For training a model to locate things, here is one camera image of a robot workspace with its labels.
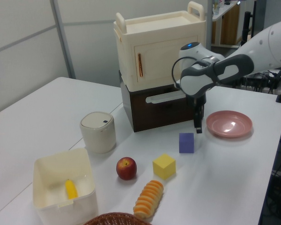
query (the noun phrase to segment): cabinet door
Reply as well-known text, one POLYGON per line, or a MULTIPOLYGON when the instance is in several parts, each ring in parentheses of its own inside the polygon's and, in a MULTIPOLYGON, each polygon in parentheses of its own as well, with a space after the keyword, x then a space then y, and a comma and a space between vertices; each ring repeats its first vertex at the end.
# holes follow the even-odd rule
POLYGON ((237 28, 239 17, 239 5, 236 4, 229 10, 222 19, 222 45, 236 45, 237 44, 237 28))
MULTIPOLYGON (((195 42, 197 36, 163 41, 134 47, 137 81, 162 81, 171 79, 171 70, 174 62, 178 59, 179 50, 182 46, 195 42)), ((179 64, 175 66, 174 76, 179 79, 179 64)))

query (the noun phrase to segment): toy bread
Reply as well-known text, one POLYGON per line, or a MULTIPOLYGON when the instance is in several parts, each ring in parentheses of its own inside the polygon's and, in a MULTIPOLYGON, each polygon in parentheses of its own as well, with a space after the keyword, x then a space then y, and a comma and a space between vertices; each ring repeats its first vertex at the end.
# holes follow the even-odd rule
POLYGON ((134 215, 141 219, 153 216, 163 194, 163 185, 157 180, 151 180, 135 202, 134 215))

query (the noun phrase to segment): table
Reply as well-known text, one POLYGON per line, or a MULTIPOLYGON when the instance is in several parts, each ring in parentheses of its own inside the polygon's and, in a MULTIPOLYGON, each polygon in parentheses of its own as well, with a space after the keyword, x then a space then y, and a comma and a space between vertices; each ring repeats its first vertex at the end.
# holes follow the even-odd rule
POLYGON ((224 5, 220 7, 219 14, 213 15, 212 21, 215 22, 215 40, 212 46, 221 46, 221 32, 222 32, 222 16, 227 13, 233 6, 239 1, 230 1, 230 5, 224 5))
POLYGON ((0 210, 31 184, 36 159, 81 139, 85 115, 121 102, 120 88, 62 77, 0 112, 0 210))
MULTIPOLYGON (((132 213, 144 185, 151 179, 160 180, 153 174, 152 160, 167 153, 176 159, 177 173, 166 181, 160 180, 164 194, 150 221, 153 225, 256 225, 281 133, 281 104, 275 99, 274 95, 223 87, 209 90, 203 133, 195 134, 194 154, 178 152, 179 133, 194 133, 193 121, 134 133, 123 106, 114 107, 116 148, 106 154, 89 154, 99 213, 132 213), (249 116, 252 133, 237 139, 210 134, 206 118, 219 110, 235 110, 249 116), (137 162, 134 180, 123 181, 116 174, 116 162, 124 156, 137 162)), ((84 147, 84 142, 81 139, 68 146, 84 147)), ((45 153, 35 150, 34 155, 45 153)), ((41 225, 32 205, 32 185, 14 197, 0 211, 0 224, 41 225)))

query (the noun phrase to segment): red apple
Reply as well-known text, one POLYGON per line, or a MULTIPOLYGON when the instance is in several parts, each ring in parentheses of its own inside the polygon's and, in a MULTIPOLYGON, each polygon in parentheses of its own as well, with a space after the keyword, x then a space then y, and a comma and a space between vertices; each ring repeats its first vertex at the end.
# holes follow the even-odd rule
POLYGON ((136 162, 130 157, 121 158, 117 163, 117 174, 123 180, 131 180, 136 175, 136 162))

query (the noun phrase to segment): cabinet door handle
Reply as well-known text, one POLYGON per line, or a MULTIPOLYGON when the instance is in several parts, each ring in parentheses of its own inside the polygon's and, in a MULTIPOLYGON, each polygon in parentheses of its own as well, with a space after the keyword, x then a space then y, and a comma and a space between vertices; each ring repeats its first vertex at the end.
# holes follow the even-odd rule
POLYGON ((142 65, 141 65, 141 54, 140 54, 140 53, 137 53, 137 56, 139 57, 140 77, 143 77, 143 74, 142 74, 142 65))

